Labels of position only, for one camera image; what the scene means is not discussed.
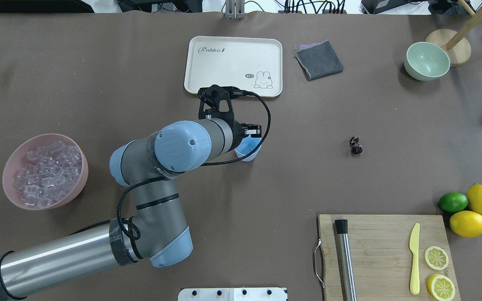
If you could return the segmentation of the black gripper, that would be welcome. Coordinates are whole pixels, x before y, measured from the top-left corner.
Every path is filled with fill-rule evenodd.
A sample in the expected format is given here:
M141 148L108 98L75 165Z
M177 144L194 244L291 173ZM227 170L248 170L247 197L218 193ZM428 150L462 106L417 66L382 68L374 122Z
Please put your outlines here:
M237 148L241 143L242 139L244 139L245 137L262 137L262 126L258 124L246 124L234 121L233 125L230 128L233 134L233 142L230 147L231 149Z

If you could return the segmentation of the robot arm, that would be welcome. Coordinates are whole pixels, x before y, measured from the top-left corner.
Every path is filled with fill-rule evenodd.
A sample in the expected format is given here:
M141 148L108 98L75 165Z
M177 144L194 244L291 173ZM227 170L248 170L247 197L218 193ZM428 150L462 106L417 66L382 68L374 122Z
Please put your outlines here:
M179 263L192 252L176 177L236 148L255 125L217 117L174 122L147 138L117 149L110 171L133 192L136 215L117 217L91 229L27 250L0 255L0 301L21 301L67 282L149 258L157 268Z

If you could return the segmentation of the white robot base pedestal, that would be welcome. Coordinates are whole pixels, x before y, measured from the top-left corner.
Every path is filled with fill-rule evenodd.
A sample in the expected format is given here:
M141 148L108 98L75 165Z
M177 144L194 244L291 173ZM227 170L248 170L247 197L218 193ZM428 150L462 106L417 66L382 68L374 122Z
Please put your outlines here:
M286 288L186 288L180 290L178 301L287 301Z

